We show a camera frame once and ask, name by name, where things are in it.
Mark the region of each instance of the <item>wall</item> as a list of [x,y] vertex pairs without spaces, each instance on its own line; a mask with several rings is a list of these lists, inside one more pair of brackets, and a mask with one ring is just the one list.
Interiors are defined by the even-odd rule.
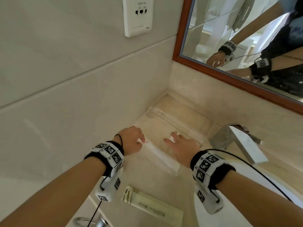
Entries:
[[[152,32],[126,38],[122,0],[0,1],[0,177],[14,182],[1,210],[132,125],[167,90],[182,4],[154,0]],[[27,192],[6,196],[26,183]]]
[[246,126],[264,149],[303,172],[303,116],[176,62],[169,88],[212,110],[221,126]]

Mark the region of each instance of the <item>mirror frame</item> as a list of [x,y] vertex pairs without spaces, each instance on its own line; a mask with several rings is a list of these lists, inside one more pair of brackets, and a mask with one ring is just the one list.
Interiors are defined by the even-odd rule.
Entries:
[[174,49],[174,53],[173,53],[173,60],[180,64],[183,64],[189,68],[195,69],[199,72],[202,72],[206,75],[209,75],[220,81],[230,84],[234,87],[237,87],[250,94],[253,94],[262,99],[265,99],[271,103],[277,104],[288,110],[291,110],[293,112],[303,115],[303,103],[301,103],[295,99],[291,99],[291,98],[281,95],[279,93],[275,93],[271,90],[262,88],[253,83],[250,83],[250,82],[242,80],[238,77],[232,76],[231,74],[225,73],[221,70],[212,68],[207,65],[199,64],[197,61],[194,61],[191,58],[181,55],[183,41],[185,40],[186,35],[187,35],[187,25],[189,22],[189,15],[191,13],[192,1],[193,0],[184,0],[184,3],[183,3],[181,18],[180,18],[180,23],[179,23],[179,29],[178,29],[175,49]]

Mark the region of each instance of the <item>person's left hand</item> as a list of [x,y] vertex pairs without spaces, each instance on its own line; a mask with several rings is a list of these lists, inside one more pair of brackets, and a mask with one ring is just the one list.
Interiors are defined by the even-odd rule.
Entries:
[[[145,143],[145,137],[142,134],[140,128],[131,126],[118,132],[123,141],[124,156],[137,153],[142,148],[142,143]],[[121,145],[121,139],[117,135],[112,141],[115,141]]]
[[233,70],[227,71],[227,73],[238,76],[240,78],[252,75],[252,71],[250,70],[250,68],[233,69]]

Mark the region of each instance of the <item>wristband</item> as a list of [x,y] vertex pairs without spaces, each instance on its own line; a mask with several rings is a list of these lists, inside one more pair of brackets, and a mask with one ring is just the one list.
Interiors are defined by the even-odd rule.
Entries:
[[89,157],[100,159],[106,166],[103,176],[112,177],[123,166],[124,150],[119,143],[107,141],[91,149],[91,152],[87,154],[84,159]]
[[210,190],[217,190],[216,184],[221,182],[230,170],[236,171],[222,157],[211,154],[207,150],[199,151],[192,158],[190,165],[194,179],[208,193],[210,193]]
[[254,83],[266,83],[268,75],[271,72],[272,61],[271,59],[263,59],[256,61],[249,67],[252,72],[252,82]]
[[226,56],[230,56],[236,50],[237,44],[233,41],[227,41],[219,48],[219,52],[224,52]]

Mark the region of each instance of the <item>white sink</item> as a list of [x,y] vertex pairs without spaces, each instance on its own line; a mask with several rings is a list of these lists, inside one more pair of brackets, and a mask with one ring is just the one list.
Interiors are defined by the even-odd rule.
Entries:
[[[248,177],[249,179],[254,180],[255,182],[267,187],[268,189],[282,196],[282,194],[273,185],[271,185],[265,178],[263,178],[259,173],[257,173],[249,166],[242,164],[240,162],[231,161],[230,163],[236,168],[238,173]],[[290,197],[290,199],[296,205],[303,208],[303,202],[296,195],[294,195],[292,192],[290,192],[288,189],[286,189],[284,186],[282,186],[274,179],[271,179],[269,176],[267,177],[273,183],[275,183],[288,197]],[[221,194],[220,192],[219,194],[224,200],[224,208],[220,212],[214,215],[210,215],[209,213],[207,213],[204,206],[200,202],[198,196],[195,194],[194,196],[195,209],[196,209],[196,215],[198,218],[199,226],[200,227],[208,227],[208,226],[209,227],[218,227],[218,226],[251,227],[252,225],[242,216],[242,214],[236,209],[236,207],[223,194]]]

